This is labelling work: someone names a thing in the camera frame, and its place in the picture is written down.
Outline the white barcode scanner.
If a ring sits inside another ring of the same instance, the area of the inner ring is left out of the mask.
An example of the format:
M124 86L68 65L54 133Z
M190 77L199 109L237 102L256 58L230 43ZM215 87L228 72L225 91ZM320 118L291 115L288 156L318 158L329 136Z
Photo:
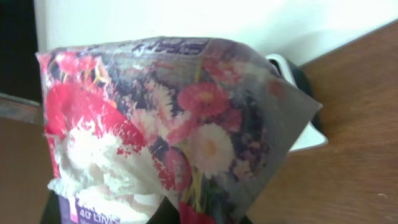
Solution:
M312 88L301 68L279 54L269 54L266 59L289 84L289 115L295 117L295 124L301 133L290 148L290 152L324 146L328 143L320 124L319 111L322 104L313 99Z

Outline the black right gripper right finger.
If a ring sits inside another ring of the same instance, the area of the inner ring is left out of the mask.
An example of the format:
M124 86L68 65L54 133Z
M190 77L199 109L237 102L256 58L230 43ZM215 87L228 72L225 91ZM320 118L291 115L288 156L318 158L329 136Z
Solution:
M197 213L185 203L178 211L168 198L164 198L157 211L149 219L149 224L216 224L214 219L204 213Z

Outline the red purple tissue pack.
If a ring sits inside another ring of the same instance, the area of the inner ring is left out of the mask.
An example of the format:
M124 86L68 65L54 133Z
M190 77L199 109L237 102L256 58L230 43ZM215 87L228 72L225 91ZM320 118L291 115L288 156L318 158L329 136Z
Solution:
M301 133L289 84L225 39L36 53L54 177L78 223L145 223L164 198L239 223Z

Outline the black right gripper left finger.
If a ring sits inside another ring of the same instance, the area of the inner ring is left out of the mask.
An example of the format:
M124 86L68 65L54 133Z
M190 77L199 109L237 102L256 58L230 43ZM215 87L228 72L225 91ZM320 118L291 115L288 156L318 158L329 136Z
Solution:
M60 204L58 196L54 191L50 191L44 212L40 218L40 224L61 224Z

